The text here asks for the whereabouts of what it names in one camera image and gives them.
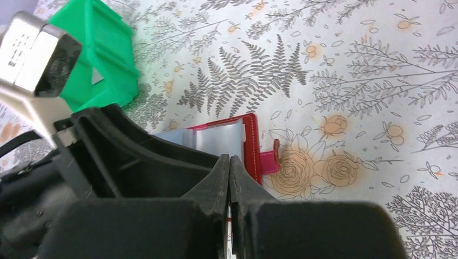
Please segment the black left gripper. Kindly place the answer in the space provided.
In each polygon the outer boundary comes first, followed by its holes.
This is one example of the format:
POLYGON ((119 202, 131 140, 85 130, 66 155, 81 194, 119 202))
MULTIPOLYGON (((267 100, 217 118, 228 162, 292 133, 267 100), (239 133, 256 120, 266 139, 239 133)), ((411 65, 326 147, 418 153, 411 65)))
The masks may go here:
POLYGON ((148 134, 121 108, 87 108, 55 123, 62 141, 1 175, 1 258, 32 258, 57 214, 90 198, 180 197, 218 157, 148 134))

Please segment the red leather card holder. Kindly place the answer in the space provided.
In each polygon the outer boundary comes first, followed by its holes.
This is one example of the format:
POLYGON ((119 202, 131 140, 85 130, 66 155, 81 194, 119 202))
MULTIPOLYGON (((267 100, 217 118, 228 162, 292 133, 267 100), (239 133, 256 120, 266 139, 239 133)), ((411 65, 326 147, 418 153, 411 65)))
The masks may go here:
POLYGON ((221 119, 213 122, 190 127, 189 129, 206 130, 211 127, 223 126, 231 122, 242 121, 245 125, 245 141, 243 143, 244 166, 248 174, 258 184, 262 184, 264 175, 272 174, 280 170, 279 162, 279 139, 273 140, 273 148, 268 152, 261 152, 259 145, 258 121, 254 113, 221 119))

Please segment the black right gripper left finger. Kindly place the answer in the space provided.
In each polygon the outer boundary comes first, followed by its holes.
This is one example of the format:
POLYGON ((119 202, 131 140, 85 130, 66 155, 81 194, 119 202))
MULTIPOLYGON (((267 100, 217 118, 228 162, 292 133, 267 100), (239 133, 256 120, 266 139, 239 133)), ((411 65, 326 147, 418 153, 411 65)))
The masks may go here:
POLYGON ((179 198, 88 199, 69 205, 38 258, 226 258, 230 157, 179 198))

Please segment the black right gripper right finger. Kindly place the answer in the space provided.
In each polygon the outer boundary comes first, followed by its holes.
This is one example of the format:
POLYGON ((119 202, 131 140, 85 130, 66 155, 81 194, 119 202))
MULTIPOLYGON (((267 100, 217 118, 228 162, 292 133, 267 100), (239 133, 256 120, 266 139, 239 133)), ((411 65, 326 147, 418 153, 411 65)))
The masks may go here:
POLYGON ((237 258, 406 258, 393 221, 370 202, 282 202, 230 158, 232 251, 237 258))

